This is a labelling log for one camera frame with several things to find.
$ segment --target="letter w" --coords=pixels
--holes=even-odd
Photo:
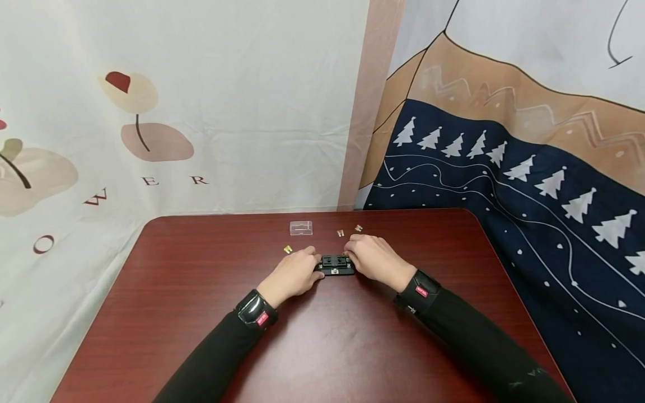
[[[105,191],[107,188],[103,188],[103,195],[94,195],[94,197],[91,197],[90,200],[83,202],[83,204],[91,204],[92,206],[98,206],[99,205],[99,199],[101,200],[107,200],[108,199],[108,194]]]

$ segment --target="person's left hand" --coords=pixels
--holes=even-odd
[[[294,295],[309,291],[314,282],[324,277],[321,271],[313,270],[320,261],[321,256],[316,255],[313,246],[293,252],[284,257],[256,290],[275,309]]]

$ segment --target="black fuse holder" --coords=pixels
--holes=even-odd
[[[354,274],[354,263],[345,255],[325,255],[316,266],[326,276],[347,276]]]

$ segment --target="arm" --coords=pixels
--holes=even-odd
[[[321,256],[313,246],[285,257],[193,350],[159,392],[154,403],[215,402],[264,331],[277,320],[277,308],[308,291],[324,277],[314,271]]]
[[[408,308],[503,402],[570,402],[555,381],[503,330],[405,260],[382,238],[352,235],[356,269],[389,285]]]

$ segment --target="black sleeve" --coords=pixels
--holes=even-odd
[[[417,290],[415,315],[501,402],[571,402],[560,386],[503,330],[449,290]]]
[[[229,312],[181,364],[154,403],[217,402],[262,334],[262,329],[248,327],[236,312]]]

